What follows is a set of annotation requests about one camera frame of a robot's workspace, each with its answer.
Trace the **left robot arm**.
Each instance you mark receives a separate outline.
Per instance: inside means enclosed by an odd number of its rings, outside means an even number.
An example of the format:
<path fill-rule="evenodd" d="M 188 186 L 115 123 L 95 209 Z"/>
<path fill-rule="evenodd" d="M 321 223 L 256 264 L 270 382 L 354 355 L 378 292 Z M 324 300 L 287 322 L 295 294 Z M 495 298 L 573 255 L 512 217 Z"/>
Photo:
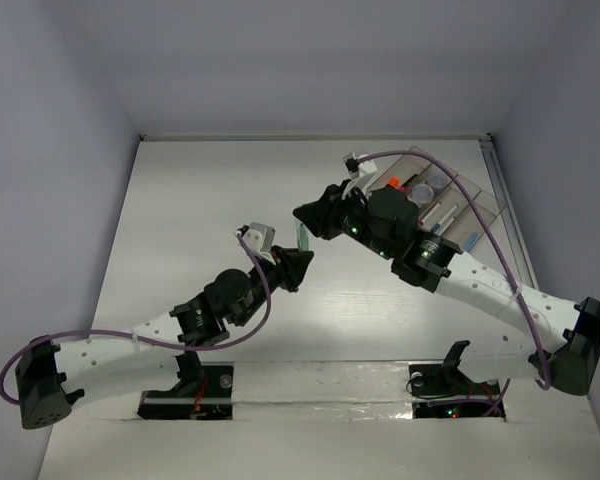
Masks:
<path fill-rule="evenodd" d="M 196 395 L 205 382 L 201 352 L 234 346 L 230 328 L 270 314 L 272 294 L 298 291 L 311 251 L 275 246 L 253 267 L 222 271 L 191 300 L 123 331 L 52 334 L 31 341 L 15 367 L 17 404 L 25 430 L 64 420 L 88 403 L 165 389 Z"/>

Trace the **red capped white pen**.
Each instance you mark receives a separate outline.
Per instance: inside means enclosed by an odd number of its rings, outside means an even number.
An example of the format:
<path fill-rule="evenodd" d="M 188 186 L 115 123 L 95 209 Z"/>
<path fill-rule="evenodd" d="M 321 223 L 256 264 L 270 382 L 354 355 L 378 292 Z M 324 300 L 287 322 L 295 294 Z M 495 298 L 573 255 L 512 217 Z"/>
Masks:
<path fill-rule="evenodd" d="M 424 214 L 423 217 L 420 218 L 419 220 L 419 225 L 420 226 L 424 226 L 426 224 L 426 222 L 429 220 L 429 218 L 434 215 L 437 210 L 440 208 L 441 203 L 440 202 L 436 202 L 434 203 L 428 210 L 427 212 Z"/>

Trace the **blue utility knife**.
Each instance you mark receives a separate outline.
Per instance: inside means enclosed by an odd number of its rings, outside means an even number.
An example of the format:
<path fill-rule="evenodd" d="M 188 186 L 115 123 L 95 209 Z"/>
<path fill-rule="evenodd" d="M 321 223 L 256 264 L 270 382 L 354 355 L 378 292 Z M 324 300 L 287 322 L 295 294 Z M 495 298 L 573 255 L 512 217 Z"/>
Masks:
<path fill-rule="evenodd" d="M 470 251 L 474 247 L 474 245 L 476 244 L 478 239 L 479 239 L 479 235 L 477 232 L 471 233 L 469 235 L 469 237 L 467 238 L 467 240 L 463 246 L 463 249 L 465 251 Z"/>

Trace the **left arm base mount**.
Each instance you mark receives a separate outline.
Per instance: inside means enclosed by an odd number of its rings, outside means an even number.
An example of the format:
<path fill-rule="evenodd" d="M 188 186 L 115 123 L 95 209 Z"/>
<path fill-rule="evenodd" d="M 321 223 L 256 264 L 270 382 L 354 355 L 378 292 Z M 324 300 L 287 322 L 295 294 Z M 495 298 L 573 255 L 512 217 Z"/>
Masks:
<path fill-rule="evenodd" d="M 197 353 L 176 357 L 177 383 L 144 391 L 137 415 L 143 420 L 225 421 L 233 419 L 233 363 L 202 363 Z"/>

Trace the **green utility knife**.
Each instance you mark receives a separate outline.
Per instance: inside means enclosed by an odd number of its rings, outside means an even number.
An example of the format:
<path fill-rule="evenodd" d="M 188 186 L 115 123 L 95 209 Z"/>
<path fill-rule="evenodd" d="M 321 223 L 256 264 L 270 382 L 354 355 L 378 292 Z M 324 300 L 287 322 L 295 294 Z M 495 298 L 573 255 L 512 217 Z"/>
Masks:
<path fill-rule="evenodd" d="M 306 226 L 301 221 L 296 221 L 296 245 L 299 251 L 310 250 L 310 235 Z"/>

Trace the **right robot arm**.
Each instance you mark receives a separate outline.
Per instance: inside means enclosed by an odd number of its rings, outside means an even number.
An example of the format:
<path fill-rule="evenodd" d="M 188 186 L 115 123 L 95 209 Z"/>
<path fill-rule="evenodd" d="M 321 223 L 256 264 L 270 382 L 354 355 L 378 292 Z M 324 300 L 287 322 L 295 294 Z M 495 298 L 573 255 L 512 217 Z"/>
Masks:
<path fill-rule="evenodd" d="M 419 225 L 419 209 L 399 190 L 386 186 L 363 199 L 354 189 L 330 185 L 294 217 L 316 237 L 345 234 L 390 260 L 400 280 L 457 300 L 524 334 L 526 339 L 471 354 L 460 340 L 440 368 L 442 384 L 462 392 L 474 382 L 530 378 L 574 396 L 589 393 L 600 358 L 600 301 L 580 303 L 549 296 L 476 260 L 457 244 Z"/>

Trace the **clear jar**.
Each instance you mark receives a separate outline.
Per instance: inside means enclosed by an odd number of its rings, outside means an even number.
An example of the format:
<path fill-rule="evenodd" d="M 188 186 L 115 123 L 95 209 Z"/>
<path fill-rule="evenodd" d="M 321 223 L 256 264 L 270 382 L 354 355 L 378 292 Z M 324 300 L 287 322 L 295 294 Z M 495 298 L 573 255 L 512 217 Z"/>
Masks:
<path fill-rule="evenodd" d="M 434 191 L 440 192 L 451 183 L 451 178 L 439 170 L 430 170 L 426 177 L 426 184 Z"/>
<path fill-rule="evenodd" d="M 434 190 L 426 183 L 421 183 L 411 189 L 408 198 L 419 207 L 422 207 L 428 205 L 434 196 Z"/>

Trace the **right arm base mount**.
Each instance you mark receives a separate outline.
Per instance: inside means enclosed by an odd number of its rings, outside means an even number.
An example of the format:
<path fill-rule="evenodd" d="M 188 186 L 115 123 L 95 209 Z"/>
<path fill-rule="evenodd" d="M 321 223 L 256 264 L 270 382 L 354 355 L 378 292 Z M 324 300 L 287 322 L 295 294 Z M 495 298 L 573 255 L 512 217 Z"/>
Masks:
<path fill-rule="evenodd" d="M 506 417 L 498 383 L 476 383 L 459 370 L 468 340 L 455 342 L 439 362 L 409 365 L 406 392 L 415 419 Z"/>

